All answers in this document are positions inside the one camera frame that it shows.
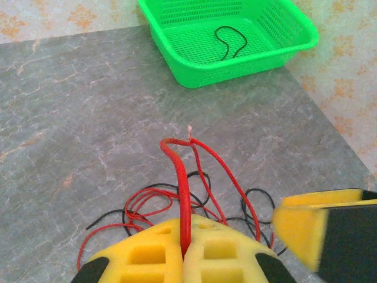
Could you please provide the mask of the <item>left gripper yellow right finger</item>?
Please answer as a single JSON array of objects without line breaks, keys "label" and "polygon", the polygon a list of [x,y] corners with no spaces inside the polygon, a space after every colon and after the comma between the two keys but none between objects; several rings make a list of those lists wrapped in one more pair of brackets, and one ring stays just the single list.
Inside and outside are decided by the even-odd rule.
[{"label": "left gripper yellow right finger", "polygon": [[191,216],[183,283],[297,283],[267,246],[226,225]]}]

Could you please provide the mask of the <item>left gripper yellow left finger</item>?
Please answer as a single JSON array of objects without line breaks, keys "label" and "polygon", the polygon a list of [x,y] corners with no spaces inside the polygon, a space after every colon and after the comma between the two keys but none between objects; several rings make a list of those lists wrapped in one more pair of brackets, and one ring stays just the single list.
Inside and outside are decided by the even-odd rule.
[{"label": "left gripper yellow left finger", "polygon": [[70,283],[183,283],[180,221],[159,223],[97,252]]}]

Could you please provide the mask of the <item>green perforated plastic basket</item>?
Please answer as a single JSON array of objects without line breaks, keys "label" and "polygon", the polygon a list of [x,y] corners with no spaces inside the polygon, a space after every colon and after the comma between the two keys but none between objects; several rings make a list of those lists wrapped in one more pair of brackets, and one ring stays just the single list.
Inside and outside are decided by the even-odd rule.
[{"label": "green perforated plastic basket", "polygon": [[138,0],[177,82],[199,88],[285,65],[316,27],[291,0]]}]

